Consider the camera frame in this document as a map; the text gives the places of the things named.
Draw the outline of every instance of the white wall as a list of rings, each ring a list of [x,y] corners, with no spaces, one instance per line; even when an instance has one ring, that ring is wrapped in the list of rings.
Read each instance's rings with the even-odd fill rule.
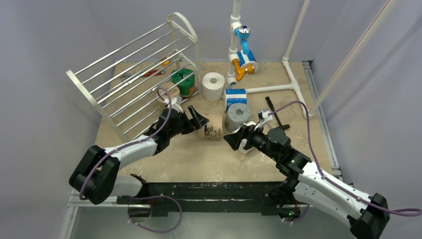
[[[108,49],[83,0],[2,0],[0,35],[0,238],[56,239],[99,124],[65,72]]]
[[[321,91],[385,0],[349,0],[313,62]],[[402,0],[323,103],[344,178],[391,209],[422,208],[422,2]],[[392,216],[381,238],[421,238]]]
[[[292,60],[314,58],[345,2],[346,0],[311,1],[292,50]],[[198,34],[201,59],[227,60],[232,0],[87,0],[87,3],[110,49],[118,48],[148,32],[164,23],[167,15],[178,11],[186,16]],[[258,61],[282,59],[302,4],[303,0],[242,1],[241,22],[251,26],[249,46]],[[152,39],[154,38],[145,40],[143,45]],[[144,50],[139,53],[139,58],[153,52]],[[193,57],[193,53],[188,52],[188,56]]]

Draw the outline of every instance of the metal rod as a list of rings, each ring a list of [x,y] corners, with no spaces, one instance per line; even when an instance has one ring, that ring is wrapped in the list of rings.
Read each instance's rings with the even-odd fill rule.
[[[133,41],[131,41],[131,42],[129,42],[129,43],[127,43],[127,44],[125,44],[125,45],[123,45],[123,46],[119,47],[118,49],[116,49],[116,50],[114,50],[114,51],[110,52],[109,54],[107,54],[107,55],[103,56],[102,58],[98,59],[97,61],[95,61],[95,62],[91,63],[90,65],[88,65],[88,66],[87,66],[87,67],[85,67],[84,69],[82,69],[82,70],[80,70],[80,71],[76,72],[76,73],[75,73],[75,75],[78,75],[79,73],[84,72],[84,71],[85,71],[85,70],[87,70],[88,68],[90,68],[90,67],[92,67],[92,66],[95,66],[95,65],[96,65],[97,63],[99,63],[100,61],[102,61],[102,60],[106,59],[107,57],[109,57],[109,56],[111,56],[111,55],[115,54],[116,52],[118,52],[118,51],[120,51],[120,50],[124,49],[125,47],[130,46],[132,43],[136,42],[137,40],[142,39],[143,37],[145,37],[145,36],[149,35],[150,33],[154,32],[155,30],[158,30],[159,28],[161,28],[161,27],[163,27],[163,26],[165,26],[165,25],[167,25],[167,24],[168,24],[168,22],[163,23],[163,24],[159,25],[158,27],[156,27],[156,28],[152,29],[151,31],[149,31],[149,32],[147,32],[147,33],[143,34],[142,36],[138,37],[137,39],[135,39],[135,40],[133,40]]]
[[[188,79],[189,77],[191,77],[192,75],[194,75],[196,72],[193,71],[192,73],[188,74],[185,78],[183,78],[181,81],[177,82],[176,84],[174,84],[172,87],[170,87],[168,89],[171,90],[172,88],[178,86],[180,83],[184,82],[186,79]],[[134,113],[132,113],[131,115],[129,115],[127,118],[125,118],[124,120],[122,120],[122,122],[118,123],[117,126],[120,126],[121,124],[123,124],[124,122],[126,122],[128,119],[130,119],[131,117],[133,117],[135,114],[139,113],[141,110],[145,109],[148,105],[152,104],[154,101],[156,101],[159,97],[155,97],[153,100],[151,100],[150,102],[148,102],[146,105],[142,106],[140,109],[138,109],[137,111],[135,111]]]
[[[174,56],[178,55],[180,52],[182,52],[182,51],[184,51],[184,50],[188,49],[189,47],[191,47],[191,46],[193,46],[193,45],[194,45],[194,43],[193,43],[193,44],[191,44],[191,45],[189,45],[189,46],[186,46],[185,48],[183,48],[182,50],[180,50],[180,51],[178,51],[178,52],[173,53],[172,55],[170,55],[170,56],[169,56],[169,58],[172,58],[172,57],[174,57]],[[159,66],[160,64],[161,64],[161,62],[160,62],[160,63],[157,63],[154,67],[151,67],[149,70],[154,69],[155,67]],[[101,102],[104,102],[106,99],[110,98],[112,95],[114,95],[114,94],[116,94],[117,92],[119,92],[121,89],[123,89],[123,88],[125,88],[126,86],[128,86],[128,85],[132,84],[132,82],[134,82],[134,81],[136,81],[138,78],[140,78],[140,77],[144,76],[146,73],[147,73],[147,72],[141,73],[140,75],[136,76],[135,78],[131,79],[130,81],[126,81],[126,82],[124,83],[124,85],[120,86],[117,90],[115,90],[114,92],[110,93],[108,96],[106,96],[106,97],[104,97],[103,99],[101,99],[101,100],[99,101],[99,104],[101,104]]]
[[[159,108],[158,109],[156,109],[156,110],[154,110],[153,112],[151,112],[149,115],[147,115],[145,118],[143,118],[143,119],[141,119],[138,123],[136,123],[136,124],[134,124],[132,127],[130,127],[128,130],[126,130],[124,133],[127,133],[127,132],[129,132],[131,129],[133,129],[133,128],[135,128],[138,124],[140,124],[140,123],[142,123],[142,122],[144,122],[144,120],[146,120],[148,117],[150,117],[151,115],[153,115],[155,112],[157,112],[159,110]]]
[[[135,67],[137,67],[137,66],[139,66],[141,63],[145,62],[145,61],[146,61],[147,59],[149,59],[151,56],[152,56],[152,55],[148,56],[147,58],[145,58],[145,59],[143,59],[143,60],[141,60],[141,61],[137,62],[137,63],[136,63],[136,64],[134,64],[133,66],[131,66],[131,67],[127,68],[126,70],[124,70],[124,71],[120,72],[119,74],[115,75],[113,78],[109,79],[108,81],[106,81],[106,82],[102,83],[101,85],[99,85],[97,88],[95,88],[95,89],[93,89],[92,91],[90,91],[90,93],[91,93],[91,94],[92,94],[92,93],[94,93],[95,91],[97,91],[97,90],[101,89],[102,87],[106,86],[108,83],[110,83],[110,82],[114,81],[115,79],[119,78],[119,77],[120,77],[120,76],[122,76],[124,73],[126,73],[126,72],[128,72],[128,71],[132,70],[133,68],[135,68]],[[138,74],[138,73],[140,73],[140,72],[144,71],[145,69],[147,69],[148,67],[150,67],[150,66],[154,65],[155,63],[157,63],[157,62],[159,62],[159,61],[161,62],[161,59],[158,59],[158,60],[154,61],[153,63],[151,63],[151,64],[149,64],[148,66],[144,67],[142,70],[140,70],[140,71],[136,72],[135,74],[133,74],[132,76],[128,77],[128,78],[127,78],[127,79],[125,79],[124,81],[125,81],[125,82],[126,82],[126,81],[130,81],[130,79],[132,79],[134,75],[136,75],[136,74]]]
[[[164,70],[164,69],[166,69],[167,68],[167,66],[165,66],[165,67],[163,67],[163,68],[161,68],[160,69],[160,71],[162,71],[162,70]],[[159,71],[158,72],[154,72],[151,76],[155,76],[156,74],[158,74],[159,73]],[[104,94],[102,94],[102,95],[100,95],[98,98],[96,98],[96,100],[99,100],[101,97],[103,97],[103,96],[105,96],[105,95],[107,95],[108,93],[110,93],[111,91],[113,91],[114,89],[116,89],[117,87],[119,87],[119,86],[121,86],[122,84],[124,84],[124,83],[126,83],[126,82],[128,82],[129,80],[130,80],[130,78],[131,77],[128,77],[127,79],[124,79],[124,81],[122,81],[122,82],[120,82],[119,84],[117,84],[117,85],[115,85],[113,88],[111,88],[111,89],[109,89],[107,92],[105,92]]]
[[[156,87],[160,86],[161,84],[163,84],[164,82],[168,81],[172,76],[174,76],[175,74],[177,74],[181,69],[185,68],[186,66],[190,65],[190,63],[188,62],[186,65],[184,65],[182,68],[178,69],[177,71],[171,73],[170,75],[166,76],[163,80],[161,80],[160,82],[158,82],[157,84],[155,84],[154,86],[152,86],[151,88],[149,88],[148,90],[144,91],[141,95],[137,96],[135,99],[133,99],[131,102],[129,102],[128,104],[132,103],[136,103],[139,100],[141,100],[142,98],[144,98],[146,95],[148,95],[149,93],[151,93],[152,91],[155,91]],[[111,103],[113,103],[114,101],[118,100],[120,97],[122,97],[123,95],[125,95],[126,93],[128,93],[129,91],[135,89],[136,87],[138,87],[139,85],[141,85],[144,81],[148,80],[145,79],[142,82],[139,82],[138,84],[136,84],[136,86],[133,86],[132,88],[130,88],[129,90],[127,90],[125,93],[121,94],[120,96],[118,96],[117,98],[113,99],[111,102],[107,103],[105,107],[109,106]]]
[[[184,99],[184,100],[182,100],[182,103],[183,102],[185,102],[185,101],[187,101],[188,99],[190,99],[190,98],[192,98],[193,96],[195,96],[195,95],[197,95],[199,92],[197,91],[197,92],[195,92],[195,93],[193,93],[192,94],[192,96],[191,97],[189,97],[189,98],[186,98],[186,99]],[[136,138],[138,138],[139,136],[141,136],[143,133],[145,133],[150,127],[151,127],[151,125],[150,126],[148,126],[148,127],[146,127],[143,131],[141,131],[137,136],[135,136],[132,140],[134,140],[134,139],[136,139]]]
[[[141,47],[141,48],[137,49],[136,51],[134,51],[134,52],[130,53],[129,55],[127,55],[127,56],[125,56],[125,57],[121,58],[120,60],[118,60],[118,61],[116,61],[116,62],[114,62],[113,64],[111,64],[110,66],[106,67],[106,68],[105,68],[105,69],[103,69],[102,71],[100,71],[100,72],[96,73],[95,75],[91,76],[91,78],[89,78],[89,79],[87,79],[86,81],[82,82],[82,84],[85,84],[86,82],[88,82],[88,81],[90,81],[90,80],[94,79],[95,77],[97,77],[97,76],[101,75],[101,74],[102,74],[102,73],[104,73],[105,71],[109,70],[111,67],[113,67],[113,66],[117,65],[118,63],[120,63],[120,62],[122,62],[122,61],[126,60],[127,58],[129,58],[129,57],[133,56],[134,54],[136,54],[136,53],[138,53],[138,52],[142,51],[143,49],[145,49],[145,48],[147,48],[148,46],[150,46],[150,45],[154,44],[155,42],[157,42],[157,41],[159,41],[159,40],[163,39],[164,37],[166,37],[166,36],[167,36],[167,35],[169,35],[170,33],[172,33],[172,31],[167,32],[166,34],[164,34],[164,35],[162,35],[162,36],[158,37],[157,39],[155,39],[155,40],[151,41],[150,43],[146,44],[145,46],[143,46],[143,47]]]

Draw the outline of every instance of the dish rack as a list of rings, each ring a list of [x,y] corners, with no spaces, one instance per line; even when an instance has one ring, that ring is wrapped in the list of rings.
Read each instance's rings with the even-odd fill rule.
[[[176,19],[180,19],[186,25],[188,31],[177,24],[175,22]],[[166,26],[169,27],[170,30],[160,37],[140,48],[136,48],[133,52],[130,51],[130,54],[127,54],[105,68],[99,67],[107,61],[106,59],[108,57],[117,53],[124,53],[125,50],[123,49],[126,48],[127,50],[127,47],[130,45],[139,43],[141,39],[146,39],[149,35],[154,35],[157,32],[162,31]],[[187,42],[187,46],[179,49],[177,43],[180,44],[184,41]],[[157,46],[158,44],[164,46],[158,51],[153,50],[155,52],[146,58],[134,61],[138,52],[148,51],[148,48],[151,49],[151,46]],[[191,47],[194,47],[195,63],[183,54],[185,50]],[[118,64],[125,64],[129,61],[134,61],[135,63],[128,64],[128,67],[120,73],[111,78],[106,77],[104,81],[105,72],[114,71],[115,67],[120,67]],[[171,74],[160,75],[166,69],[171,70],[171,68],[174,68],[174,64],[176,69]],[[161,67],[161,69],[156,72],[151,72],[156,70],[157,67]],[[195,86],[198,91],[196,91],[194,95],[198,94],[198,92],[201,94],[202,78],[200,76],[198,37],[189,21],[182,14],[175,12],[167,16],[167,22],[121,46],[82,70],[77,71],[76,73],[69,70],[66,74],[94,108],[102,115],[103,120],[112,127],[124,142],[127,142],[141,136],[149,129],[151,124],[158,121],[153,120],[158,118],[164,105],[157,101],[159,96],[156,94],[156,89],[165,82],[171,80],[172,76],[179,73],[184,68],[192,68],[191,70],[193,70],[193,72],[186,76],[183,75],[182,80],[169,88],[169,90],[177,87],[178,84],[195,74]],[[81,75],[87,75],[88,77],[84,78],[81,77]]]

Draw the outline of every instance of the yellow valve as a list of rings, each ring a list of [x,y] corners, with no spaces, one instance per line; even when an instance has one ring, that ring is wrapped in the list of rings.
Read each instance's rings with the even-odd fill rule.
[[[239,59],[234,59],[232,61],[232,64],[234,65],[234,68],[236,69],[237,82],[241,81],[243,77],[245,76],[245,74],[253,74],[255,70],[255,68],[251,64],[247,65],[246,68],[241,68],[239,64]]]

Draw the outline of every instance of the beige tabletop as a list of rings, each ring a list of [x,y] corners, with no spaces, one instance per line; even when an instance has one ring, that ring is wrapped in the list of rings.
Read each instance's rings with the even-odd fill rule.
[[[120,63],[115,69],[115,75],[122,70],[128,68],[133,63]],[[307,105],[311,105],[312,97],[309,86],[305,77],[305,73],[300,62],[291,63],[292,71],[294,72],[302,93],[304,95]],[[155,83],[162,80],[169,75],[175,65],[167,68],[164,76],[154,76],[135,90],[129,92],[119,101],[116,101],[115,106],[110,105],[106,110],[111,113],[124,106],[130,99],[150,88]],[[203,62],[201,64],[201,75],[208,72],[218,72],[223,76],[227,75],[227,62]],[[111,87],[121,80],[116,80]],[[281,63],[265,62],[259,64],[259,70],[252,76],[245,77],[236,88],[256,88],[264,86],[274,86],[280,84],[288,84],[289,78]],[[123,112],[114,120],[119,122],[136,109],[142,107],[146,102],[153,99],[155,94],[150,94],[140,102],[134,104],[131,110]],[[248,105],[252,109],[251,120],[257,122],[257,110],[268,108],[265,97],[269,96],[275,108],[278,108],[288,102],[297,100],[296,94],[291,90],[274,91],[266,93],[255,93],[247,96]],[[202,115],[222,115],[224,114],[224,102],[219,100],[217,102],[207,101],[202,95],[196,95],[183,104],[186,110],[187,106],[192,105]],[[153,109],[163,108],[159,102],[154,102],[145,111],[135,114],[128,124],[143,119]],[[132,135],[134,137],[142,129],[148,127],[161,114],[159,110],[156,114],[143,121],[136,128],[133,129]],[[283,124],[290,124],[291,128],[286,130],[286,134],[292,140],[292,146],[301,151],[311,159],[312,155],[308,146],[307,126],[306,120],[302,115],[300,105],[292,105],[278,113]],[[270,123],[272,127],[277,127],[278,123],[275,119]],[[264,132],[268,131],[269,127],[264,127]],[[320,164],[324,170],[332,173],[330,161],[328,158],[327,148],[319,125],[319,120],[316,117],[311,119],[311,140],[318,157]],[[124,143],[113,131],[113,129],[102,120],[99,132],[96,139],[96,144],[100,147],[116,146]],[[178,135],[171,139],[170,145],[161,153],[143,158],[123,169],[119,174],[128,175],[130,173],[139,174],[149,182],[229,182],[229,181],[281,181],[285,179],[279,170],[275,167],[275,162],[268,158],[263,153],[253,149],[248,154],[242,154],[239,150],[233,151],[231,147],[223,140],[217,139],[200,139],[196,132],[187,135]]]

